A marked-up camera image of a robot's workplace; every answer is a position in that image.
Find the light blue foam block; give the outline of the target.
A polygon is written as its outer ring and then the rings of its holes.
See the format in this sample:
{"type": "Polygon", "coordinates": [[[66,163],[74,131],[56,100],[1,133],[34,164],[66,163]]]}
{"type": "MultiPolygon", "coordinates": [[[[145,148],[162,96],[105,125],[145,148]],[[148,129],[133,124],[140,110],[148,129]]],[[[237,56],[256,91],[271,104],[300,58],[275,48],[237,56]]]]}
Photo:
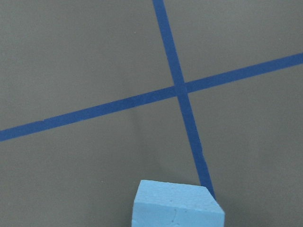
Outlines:
{"type": "Polygon", "coordinates": [[[223,227],[225,213],[206,187],[141,180],[133,227],[223,227]]]}

